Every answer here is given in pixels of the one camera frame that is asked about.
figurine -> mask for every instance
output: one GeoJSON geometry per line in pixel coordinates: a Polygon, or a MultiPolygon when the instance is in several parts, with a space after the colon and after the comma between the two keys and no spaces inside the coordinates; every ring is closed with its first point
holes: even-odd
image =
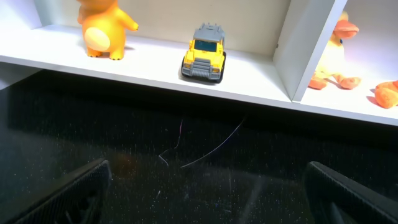
{"type": "Polygon", "coordinates": [[[138,30],[134,22],[118,6],[118,0],[77,0],[79,24],[83,25],[83,36],[87,46],[87,55],[99,57],[109,52],[112,60],[124,57],[126,33],[124,29],[138,30]]]}
{"type": "Polygon", "coordinates": [[[221,83],[226,58],[224,38],[221,26],[203,23],[195,31],[189,50],[182,60],[182,75],[221,83]]]}
{"type": "Polygon", "coordinates": [[[315,73],[310,81],[309,87],[321,90],[327,86],[326,79],[333,76],[338,84],[347,90],[352,90],[361,82],[360,78],[346,78],[343,39],[350,39],[358,33],[359,29],[348,22],[347,12],[340,16],[333,34],[322,53],[315,73]]]}
{"type": "Polygon", "coordinates": [[[378,84],[374,92],[377,103],[389,109],[398,105],[398,81],[378,84]]]}

speckled black surface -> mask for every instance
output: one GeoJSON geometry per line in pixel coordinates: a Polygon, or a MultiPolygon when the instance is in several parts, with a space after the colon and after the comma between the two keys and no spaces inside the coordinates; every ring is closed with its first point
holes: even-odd
{"type": "Polygon", "coordinates": [[[104,157],[113,181],[102,223],[313,223],[302,186],[310,161],[398,200],[397,133],[44,71],[0,91],[0,203],[104,157]],[[180,168],[245,114],[223,147],[180,168]],[[169,166],[158,158],[167,149],[169,166]]]}

orange toy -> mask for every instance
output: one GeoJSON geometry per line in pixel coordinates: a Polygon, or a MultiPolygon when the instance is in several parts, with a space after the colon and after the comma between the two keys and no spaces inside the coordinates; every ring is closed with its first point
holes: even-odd
{"type": "Polygon", "coordinates": [[[99,57],[109,52],[112,60],[124,57],[126,33],[124,29],[138,30],[134,22],[119,6],[117,0],[77,0],[79,24],[83,25],[83,36],[87,46],[87,55],[99,57]]]}
{"type": "Polygon", "coordinates": [[[352,90],[359,85],[360,78],[346,78],[343,75],[345,73],[343,39],[354,37],[358,31],[358,27],[348,22],[348,14],[343,12],[322,53],[309,87],[321,90],[327,86],[327,79],[332,76],[344,89],[352,90]]]}
{"type": "Polygon", "coordinates": [[[378,84],[374,92],[377,103],[385,108],[398,105],[398,81],[378,84]]]}

duck's beak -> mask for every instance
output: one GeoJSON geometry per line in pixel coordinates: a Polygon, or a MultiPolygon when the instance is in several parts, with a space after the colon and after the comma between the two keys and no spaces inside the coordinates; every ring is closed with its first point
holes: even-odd
{"type": "Polygon", "coordinates": [[[341,20],[337,22],[333,33],[342,39],[349,39],[354,37],[359,32],[359,28],[356,25],[348,22],[347,20],[341,20]]]}

yellow toy truck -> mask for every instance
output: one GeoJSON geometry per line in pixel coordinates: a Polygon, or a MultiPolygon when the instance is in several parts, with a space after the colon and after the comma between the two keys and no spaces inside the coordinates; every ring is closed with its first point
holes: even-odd
{"type": "Polygon", "coordinates": [[[182,75],[220,83],[223,80],[226,58],[224,38],[225,33],[221,26],[202,24],[195,31],[189,50],[182,60],[182,75]]]}

